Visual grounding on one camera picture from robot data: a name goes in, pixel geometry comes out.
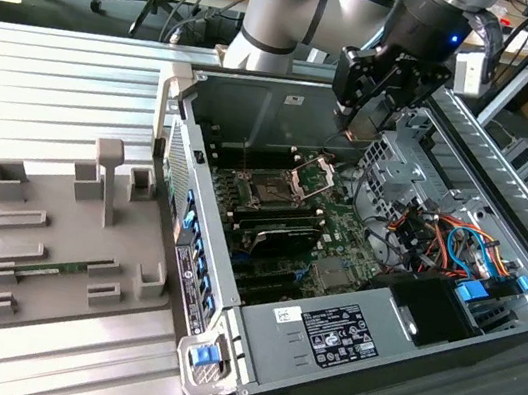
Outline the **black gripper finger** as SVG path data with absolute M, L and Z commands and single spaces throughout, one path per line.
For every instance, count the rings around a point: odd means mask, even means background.
M 388 84 L 385 101 L 388 116 L 404 108 L 418 107 L 425 98 L 437 91 L 451 77 L 451 71 L 445 66 L 409 60 L 400 61 Z
M 346 46 L 341 50 L 332 85 L 341 116 L 353 116 L 379 93 L 392 66 L 380 53 L 374 47 Z

